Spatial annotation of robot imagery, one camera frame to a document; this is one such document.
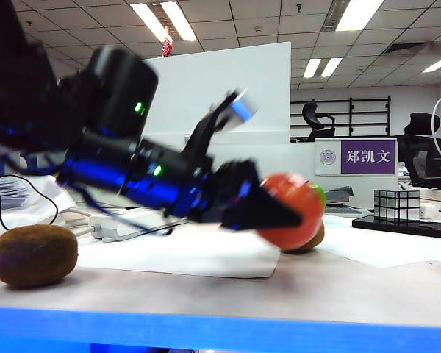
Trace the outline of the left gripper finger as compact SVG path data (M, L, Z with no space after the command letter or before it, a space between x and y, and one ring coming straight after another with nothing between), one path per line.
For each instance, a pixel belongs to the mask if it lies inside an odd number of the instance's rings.
M222 215L222 226L232 230L293 227L302 221L299 213L271 196L257 179L240 183Z

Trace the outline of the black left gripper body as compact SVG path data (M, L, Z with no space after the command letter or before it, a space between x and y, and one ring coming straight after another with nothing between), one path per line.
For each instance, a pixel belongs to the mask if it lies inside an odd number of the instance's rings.
M254 214L259 195L259 177L252 160L224 163L203 189L205 199L190 211L198 223L258 224Z

